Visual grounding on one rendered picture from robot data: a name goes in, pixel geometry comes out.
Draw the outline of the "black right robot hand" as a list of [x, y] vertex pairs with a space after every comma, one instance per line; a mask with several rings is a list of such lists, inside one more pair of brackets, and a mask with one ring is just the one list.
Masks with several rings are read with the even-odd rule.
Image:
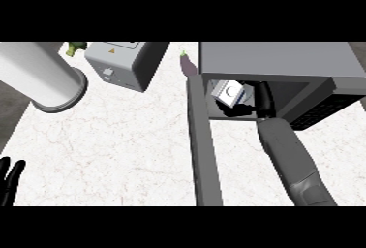
[[242, 85], [249, 85], [254, 89], [254, 106], [246, 104], [236, 104], [227, 107], [220, 101], [215, 102], [218, 109], [227, 117], [237, 117], [251, 115], [255, 112], [258, 118], [274, 118], [274, 100], [270, 92], [268, 83], [265, 81], [243, 81], [239, 80]]

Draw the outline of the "grey toaster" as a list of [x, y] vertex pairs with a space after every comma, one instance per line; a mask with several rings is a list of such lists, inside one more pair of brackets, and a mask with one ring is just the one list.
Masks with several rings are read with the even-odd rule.
[[94, 42], [84, 52], [103, 82], [144, 92], [169, 42]]

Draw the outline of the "grey microwave door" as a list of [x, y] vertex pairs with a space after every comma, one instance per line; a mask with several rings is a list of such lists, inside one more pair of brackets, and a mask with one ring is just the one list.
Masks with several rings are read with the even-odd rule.
[[221, 206], [221, 190], [211, 139], [203, 79], [187, 77], [187, 123], [196, 206]]

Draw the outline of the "green vegetable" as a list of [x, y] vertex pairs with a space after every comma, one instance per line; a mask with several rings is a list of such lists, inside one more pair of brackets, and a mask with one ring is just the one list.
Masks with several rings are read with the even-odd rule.
[[87, 49], [87, 43], [85, 42], [69, 42], [68, 43], [68, 51], [66, 51], [66, 55], [69, 57], [73, 57], [75, 52], [79, 49]]

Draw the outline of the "grey microwave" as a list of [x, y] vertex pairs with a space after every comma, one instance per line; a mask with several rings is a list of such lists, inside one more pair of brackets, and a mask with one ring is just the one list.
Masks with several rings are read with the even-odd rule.
[[202, 42], [205, 93], [221, 80], [264, 81], [276, 116], [305, 130], [366, 97], [366, 72], [345, 42]]

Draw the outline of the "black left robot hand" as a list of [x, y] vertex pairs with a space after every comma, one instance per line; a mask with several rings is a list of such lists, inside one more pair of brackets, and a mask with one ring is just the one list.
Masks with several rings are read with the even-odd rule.
[[17, 160], [10, 166], [10, 158], [0, 159], [0, 206], [12, 206], [16, 199], [25, 160]]

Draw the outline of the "purple eggplant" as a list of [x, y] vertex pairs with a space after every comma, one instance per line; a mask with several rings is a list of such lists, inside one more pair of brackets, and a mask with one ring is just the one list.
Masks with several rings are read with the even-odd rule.
[[183, 75], [186, 77], [193, 76], [197, 73], [197, 67], [190, 61], [190, 58], [186, 52], [181, 52], [180, 54], [180, 68], [181, 68]]

